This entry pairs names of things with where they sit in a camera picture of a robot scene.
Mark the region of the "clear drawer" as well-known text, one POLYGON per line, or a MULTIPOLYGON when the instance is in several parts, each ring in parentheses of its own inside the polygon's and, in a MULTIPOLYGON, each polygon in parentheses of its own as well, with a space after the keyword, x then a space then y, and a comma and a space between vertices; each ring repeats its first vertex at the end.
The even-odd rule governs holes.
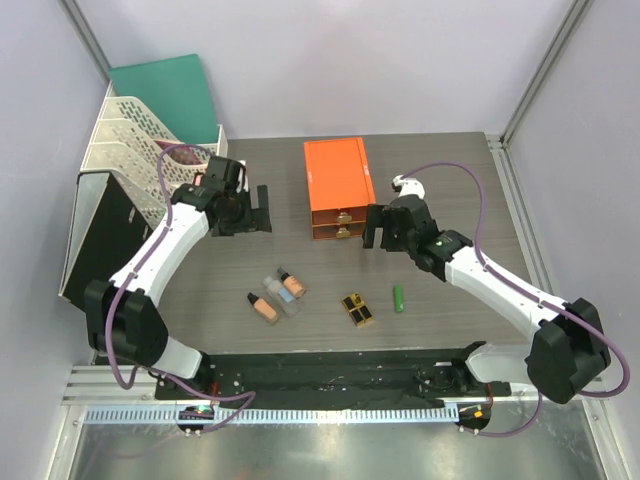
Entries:
POLYGON ((364 227, 364 223, 314 226, 312 228, 312 238, 314 240, 328 240, 360 237, 364 227))
POLYGON ((313 226, 323 226, 365 222, 367 210, 367 206, 313 210, 311 212, 311 223, 313 226))

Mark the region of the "orange drawer cabinet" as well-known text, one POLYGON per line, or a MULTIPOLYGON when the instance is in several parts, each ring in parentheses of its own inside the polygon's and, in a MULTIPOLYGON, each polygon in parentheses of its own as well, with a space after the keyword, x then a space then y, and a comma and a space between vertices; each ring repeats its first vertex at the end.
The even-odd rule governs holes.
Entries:
POLYGON ((313 210, 368 207, 376 202, 362 138, 309 141, 304 157, 310 216, 313 210))

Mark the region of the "green lipstick tube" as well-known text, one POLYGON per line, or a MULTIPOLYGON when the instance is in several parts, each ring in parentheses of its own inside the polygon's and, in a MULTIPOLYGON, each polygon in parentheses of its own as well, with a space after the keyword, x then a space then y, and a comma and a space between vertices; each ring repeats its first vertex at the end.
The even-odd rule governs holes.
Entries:
POLYGON ((396 313, 404 312, 404 289, 401 285, 395 285, 393 287, 393 303, 396 313))

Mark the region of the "gold black lipstick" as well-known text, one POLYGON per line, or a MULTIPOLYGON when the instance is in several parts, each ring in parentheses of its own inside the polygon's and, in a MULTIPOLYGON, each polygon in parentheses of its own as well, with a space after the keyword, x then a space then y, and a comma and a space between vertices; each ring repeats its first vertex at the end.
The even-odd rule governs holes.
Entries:
POLYGON ((358 293, 352 293, 341 300, 348 312, 358 310, 365 305, 364 300, 358 293))
POLYGON ((364 326, 373 320, 373 315, 367 306, 350 310, 349 316, 356 327, 364 326))

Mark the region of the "clear blue label bottle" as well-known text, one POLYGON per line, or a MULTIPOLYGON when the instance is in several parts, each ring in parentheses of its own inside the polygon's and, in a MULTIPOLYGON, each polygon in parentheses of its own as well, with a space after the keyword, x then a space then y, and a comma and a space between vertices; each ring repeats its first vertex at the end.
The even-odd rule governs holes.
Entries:
POLYGON ((299 313, 297 300, 280 280, 266 276, 263 279, 263 285, 269 296, 276 301, 287 316, 293 317, 299 313))

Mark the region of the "peach foundation bottle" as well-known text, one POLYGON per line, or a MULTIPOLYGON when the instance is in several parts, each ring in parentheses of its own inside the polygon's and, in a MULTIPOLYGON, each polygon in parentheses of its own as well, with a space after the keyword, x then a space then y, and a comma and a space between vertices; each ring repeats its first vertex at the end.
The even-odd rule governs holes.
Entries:
POLYGON ((262 297, 252 292, 247 293, 247 300, 253 309, 270 325, 275 325, 279 320, 279 313, 262 297))
POLYGON ((278 267, 276 272, 282 284, 295 299, 300 299, 306 293, 305 286, 284 268, 278 267))

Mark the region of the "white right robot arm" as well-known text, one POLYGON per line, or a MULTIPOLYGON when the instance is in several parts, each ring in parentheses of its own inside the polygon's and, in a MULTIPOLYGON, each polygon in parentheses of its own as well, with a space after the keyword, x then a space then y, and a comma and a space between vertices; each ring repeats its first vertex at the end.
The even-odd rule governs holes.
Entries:
POLYGON ((419 181, 397 177, 394 189, 398 196, 390 204, 369 205, 364 247, 371 248, 380 231, 382 249, 407 254, 418 269, 473 295, 529 343, 476 347, 451 371, 457 391, 472 395, 494 381, 522 383, 565 404, 610 365, 594 305, 547 294, 485 257, 471 239, 439 229, 419 181))

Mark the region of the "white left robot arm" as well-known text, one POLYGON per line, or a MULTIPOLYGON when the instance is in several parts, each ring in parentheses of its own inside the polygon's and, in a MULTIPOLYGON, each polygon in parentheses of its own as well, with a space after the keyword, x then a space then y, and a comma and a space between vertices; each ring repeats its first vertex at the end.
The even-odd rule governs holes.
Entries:
POLYGON ((207 358, 169 334, 158 306, 169 280, 206 235, 271 231, 268 189, 258 186, 253 203, 245 162, 217 155, 192 182, 175 191, 160 187, 166 204, 160 225, 119 271, 85 289, 88 340, 111 366, 125 360, 177 377, 187 396, 200 399, 213 385, 207 358))

